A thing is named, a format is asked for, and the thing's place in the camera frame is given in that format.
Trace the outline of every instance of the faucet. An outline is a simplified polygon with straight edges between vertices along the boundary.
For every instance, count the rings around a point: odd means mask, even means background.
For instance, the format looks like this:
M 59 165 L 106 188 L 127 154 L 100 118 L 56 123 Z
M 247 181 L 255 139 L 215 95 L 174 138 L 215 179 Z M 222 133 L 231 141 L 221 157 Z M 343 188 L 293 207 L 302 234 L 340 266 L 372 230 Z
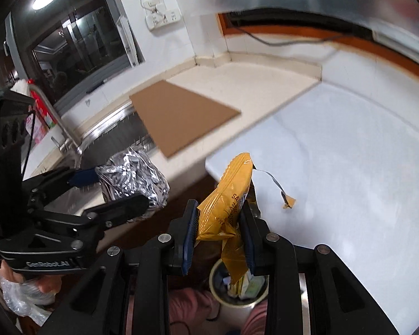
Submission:
M 59 125 L 59 128 L 62 130 L 62 134 L 65 137 L 65 142 L 63 144 L 59 143 L 54 137 L 51 138 L 52 141 L 56 144 L 56 146 L 59 148 L 59 150 L 62 153 L 66 153 L 68 151 L 69 147 L 72 145 L 75 149 L 75 152 L 77 154 L 81 155 L 82 154 L 81 140 L 71 130 L 69 130 L 67 126 L 65 126 L 61 117 L 56 112 L 56 110 L 54 109 L 53 105 L 51 104 L 51 102 L 46 97 L 43 90 L 40 89 L 35 84 L 28 84 L 28 86 L 29 86 L 29 90 L 33 90 L 39 95 L 39 97 L 41 98 L 41 100 L 45 104 L 45 106 L 48 110 L 48 113 L 51 115 L 51 117 L 53 117 L 57 121 L 57 123 Z

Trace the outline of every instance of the power strip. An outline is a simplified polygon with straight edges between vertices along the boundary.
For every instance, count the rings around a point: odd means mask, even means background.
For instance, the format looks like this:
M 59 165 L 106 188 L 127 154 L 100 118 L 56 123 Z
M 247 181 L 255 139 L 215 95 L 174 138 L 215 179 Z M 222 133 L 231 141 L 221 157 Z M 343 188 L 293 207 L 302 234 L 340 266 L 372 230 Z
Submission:
M 162 26 L 176 23 L 181 20 L 179 9 L 171 9 L 162 11 L 162 13 L 154 12 L 146 16 L 146 25 L 149 31 L 161 28 Z

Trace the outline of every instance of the black wire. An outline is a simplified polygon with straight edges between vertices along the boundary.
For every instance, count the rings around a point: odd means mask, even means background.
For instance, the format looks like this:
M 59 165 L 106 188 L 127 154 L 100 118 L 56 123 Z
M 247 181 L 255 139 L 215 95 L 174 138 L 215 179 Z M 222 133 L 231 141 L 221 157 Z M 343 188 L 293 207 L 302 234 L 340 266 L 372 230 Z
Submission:
M 187 323 L 185 323 L 184 321 L 174 321 L 174 322 L 171 322 L 171 323 L 169 324 L 169 326 L 176 325 L 176 324 L 182 324 L 182 325 L 185 325 L 185 326 L 186 326 L 186 330 L 188 330 L 188 335 L 191 335 L 191 330 L 189 329 L 189 326 L 188 326 L 188 324 L 187 324 Z
M 28 160 L 29 160 L 29 153 L 31 152 L 31 144 L 32 144 L 32 137 L 34 135 L 34 124 L 36 124 L 36 111 L 32 110 L 28 117 L 32 115 L 32 126 L 31 126 L 31 137 L 30 137 L 30 141 L 29 141 L 29 147 L 28 147 L 28 153 L 26 154 L 26 159 L 25 159 L 25 164 L 23 166 L 23 172 L 22 172 L 22 177 L 25 176 L 25 171 L 26 171 L 26 165 L 28 164 Z
M 244 34 L 247 34 L 249 37 L 252 37 L 254 40 L 257 40 L 258 42 L 265 44 L 267 46 L 292 46 L 295 44 L 322 44 L 322 43 L 325 43 L 326 41 L 333 41 L 340 38 L 351 36 L 351 34 L 341 34 L 341 35 L 334 35 L 333 37 L 316 39 L 316 40 L 305 39 L 305 40 L 291 40 L 291 41 L 282 41 L 278 43 L 272 43 L 270 41 L 262 40 L 261 38 L 258 38 L 256 35 L 253 35 L 252 33 L 242 28 L 239 28 L 238 26 L 233 26 L 233 28 L 235 28 L 236 30 L 239 30 L 240 32 L 243 32 Z

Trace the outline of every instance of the pink pants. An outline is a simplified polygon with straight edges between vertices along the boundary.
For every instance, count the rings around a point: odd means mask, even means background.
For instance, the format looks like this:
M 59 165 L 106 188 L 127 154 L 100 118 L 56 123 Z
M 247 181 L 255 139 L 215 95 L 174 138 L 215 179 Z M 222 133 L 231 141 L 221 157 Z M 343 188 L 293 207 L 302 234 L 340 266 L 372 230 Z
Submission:
M 134 299 L 128 307 L 128 321 L 126 334 L 129 335 L 132 327 L 132 311 Z M 192 288 L 171 291 L 169 293 L 169 322 L 171 335 L 188 335 L 188 329 L 196 328 L 210 316 L 217 313 L 219 303 L 208 291 L 196 291 Z M 265 320 L 267 316 L 267 301 L 262 301 L 255 306 L 248 316 L 242 335 L 264 335 Z

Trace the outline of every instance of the white table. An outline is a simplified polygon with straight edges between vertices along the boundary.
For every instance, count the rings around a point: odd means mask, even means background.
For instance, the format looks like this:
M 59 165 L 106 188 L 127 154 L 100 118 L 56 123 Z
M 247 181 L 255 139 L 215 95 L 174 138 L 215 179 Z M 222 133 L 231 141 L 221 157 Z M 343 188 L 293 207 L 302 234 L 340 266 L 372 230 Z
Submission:
M 250 152 L 297 199 L 253 171 L 271 231 L 309 248 L 329 245 L 401 335 L 419 325 L 419 133 L 383 108 L 320 84 L 206 160 L 220 179 Z

